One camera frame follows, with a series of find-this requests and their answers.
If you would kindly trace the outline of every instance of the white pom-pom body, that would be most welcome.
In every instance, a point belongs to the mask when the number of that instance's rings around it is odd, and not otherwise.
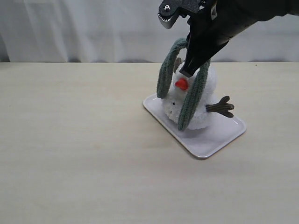
[[[199,71],[199,70],[196,71],[192,77],[187,78],[179,72],[182,66],[183,64],[180,65],[180,67],[177,69],[177,72],[173,75],[169,92],[167,96],[162,100],[162,107],[165,114],[169,117],[170,120],[174,121],[175,123],[178,123],[179,114],[183,106],[186,94],[188,90],[191,89],[192,84],[196,78],[197,72]],[[188,82],[189,88],[186,91],[175,86],[175,83],[181,78],[186,79]],[[213,95],[214,90],[216,88],[216,84],[217,84],[216,73],[213,70],[213,68],[210,67],[208,71],[207,80],[206,80],[206,86],[203,90],[195,114],[192,120],[190,121],[188,129],[190,130],[202,129],[211,124],[213,117],[215,116],[215,113],[206,112],[206,105],[217,103],[217,99]]]

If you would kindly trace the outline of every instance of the stuffed toy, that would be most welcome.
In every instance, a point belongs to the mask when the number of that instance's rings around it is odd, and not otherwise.
[[[232,118],[234,115],[229,110],[234,105],[227,103],[229,96],[218,102],[214,95],[217,77],[210,60],[190,78],[179,72],[184,62],[177,56],[186,46],[186,39],[178,39],[160,68],[157,97],[162,100],[164,113],[180,131],[206,128],[217,114]]]

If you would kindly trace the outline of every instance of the light wood tabletop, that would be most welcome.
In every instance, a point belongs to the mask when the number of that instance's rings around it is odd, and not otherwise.
[[[299,63],[213,63],[247,131],[205,161],[144,109],[158,63],[0,63],[1,224],[296,224]]]

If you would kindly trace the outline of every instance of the brown stick arm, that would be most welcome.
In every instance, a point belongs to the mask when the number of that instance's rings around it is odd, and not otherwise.
[[[224,96],[219,101],[219,103],[212,104],[212,105],[206,105],[206,111],[219,113],[225,117],[232,118],[232,117],[234,117],[234,115],[229,111],[233,110],[235,108],[235,106],[233,104],[228,104],[227,102],[229,100],[230,100],[229,96]]]

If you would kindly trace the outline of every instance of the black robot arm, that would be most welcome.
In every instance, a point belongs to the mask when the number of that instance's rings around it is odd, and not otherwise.
[[[190,16],[185,63],[187,77],[242,31],[258,21],[299,15],[299,0],[164,0],[158,17],[170,29],[177,18]]]

